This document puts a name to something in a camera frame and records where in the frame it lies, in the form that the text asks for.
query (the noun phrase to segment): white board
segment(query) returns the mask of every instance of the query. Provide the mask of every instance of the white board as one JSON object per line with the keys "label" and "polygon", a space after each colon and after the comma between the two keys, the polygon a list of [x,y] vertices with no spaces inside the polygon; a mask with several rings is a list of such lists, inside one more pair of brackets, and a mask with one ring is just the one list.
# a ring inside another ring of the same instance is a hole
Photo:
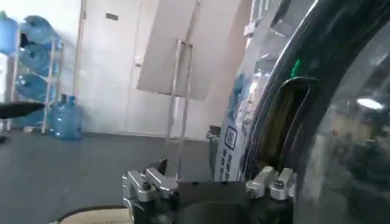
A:
{"label": "white board", "polygon": [[[160,1],[137,89],[168,95],[171,93],[177,39],[185,39],[196,2]],[[222,61],[223,47],[233,26],[239,2],[203,1],[190,39],[195,46],[190,99],[207,98],[215,72]],[[182,71],[179,73],[178,95],[185,95]]]}

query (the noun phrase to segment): bolt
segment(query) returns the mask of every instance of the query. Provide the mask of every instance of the bolt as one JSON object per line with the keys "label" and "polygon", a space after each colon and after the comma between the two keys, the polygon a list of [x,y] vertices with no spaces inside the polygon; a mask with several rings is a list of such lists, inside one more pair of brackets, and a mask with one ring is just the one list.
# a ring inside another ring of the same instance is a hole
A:
{"label": "bolt", "polygon": [[149,191],[152,189],[152,186],[149,183],[143,183],[142,189],[144,189],[145,191]]}
{"label": "bolt", "polygon": [[246,192],[246,194],[248,195],[249,199],[255,199],[256,198],[256,192],[254,190],[248,190]]}
{"label": "bolt", "polygon": [[176,200],[179,198],[179,193],[177,191],[172,191],[169,195],[170,200]]}
{"label": "bolt", "polygon": [[277,188],[277,189],[284,189],[285,188],[285,183],[281,180],[277,180],[274,182],[274,186]]}

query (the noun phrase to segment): white door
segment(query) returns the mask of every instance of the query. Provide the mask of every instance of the white door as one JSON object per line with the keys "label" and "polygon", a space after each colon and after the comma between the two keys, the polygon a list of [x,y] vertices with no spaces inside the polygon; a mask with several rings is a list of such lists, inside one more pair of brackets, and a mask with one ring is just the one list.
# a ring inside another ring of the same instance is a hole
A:
{"label": "white door", "polygon": [[86,131],[125,131],[139,0],[88,0],[79,78]]}

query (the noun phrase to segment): silver clamp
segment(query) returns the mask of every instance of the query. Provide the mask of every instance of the silver clamp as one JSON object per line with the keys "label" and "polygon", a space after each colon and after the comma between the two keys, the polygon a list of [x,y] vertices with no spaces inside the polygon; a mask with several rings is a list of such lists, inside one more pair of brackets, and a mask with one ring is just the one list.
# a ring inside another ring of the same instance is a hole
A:
{"label": "silver clamp", "polygon": [[251,199],[264,197],[266,188],[276,180],[277,176],[278,172],[273,167],[264,167],[255,179],[246,183],[246,191],[249,197]]}
{"label": "silver clamp", "polygon": [[296,174],[292,169],[284,168],[277,180],[270,185],[270,195],[273,199],[282,201],[295,196]]}
{"label": "silver clamp", "polygon": [[178,196],[178,188],[174,177],[166,177],[162,175],[156,168],[149,168],[145,171],[145,179],[147,182],[157,187],[161,196],[165,199],[175,199]]}
{"label": "silver clamp", "polygon": [[125,199],[137,198],[142,202],[154,201],[156,188],[150,185],[136,170],[128,171],[122,177],[123,197]]}

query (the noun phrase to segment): easel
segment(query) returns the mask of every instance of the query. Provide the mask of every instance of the easel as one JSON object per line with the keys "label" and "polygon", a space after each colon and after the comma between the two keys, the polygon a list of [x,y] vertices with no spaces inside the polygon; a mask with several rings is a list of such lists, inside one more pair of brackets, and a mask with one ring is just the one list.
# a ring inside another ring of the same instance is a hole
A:
{"label": "easel", "polygon": [[185,40],[177,39],[176,44],[176,52],[175,52],[175,63],[174,63],[174,74],[172,77],[171,82],[171,99],[169,102],[169,111],[168,111],[168,125],[167,125],[167,131],[166,131],[166,139],[165,139],[165,154],[168,155],[168,150],[170,148],[171,142],[172,142],[172,126],[174,124],[174,106],[177,95],[177,88],[178,88],[178,82],[179,82],[179,72],[181,71],[180,68],[185,64],[183,62],[184,60],[184,54],[186,47],[189,49],[189,63],[188,67],[185,72],[185,105],[183,109],[183,123],[182,123],[182,130],[179,138],[179,147],[178,152],[176,155],[177,161],[177,167],[176,167],[176,180],[179,180],[180,178],[180,171],[182,169],[182,154],[183,154],[183,148],[184,148],[184,140],[185,140],[185,131],[186,131],[186,125],[187,125],[187,119],[188,119],[188,107],[190,104],[190,84],[191,84],[191,74],[193,71],[193,50],[194,50],[194,44],[190,43],[194,26],[196,24],[197,16],[199,14],[200,7],[203,3],[203,0],[196,0],[196,5],[190,20],[190,25],[188,27],[188,31],[186,34]]}

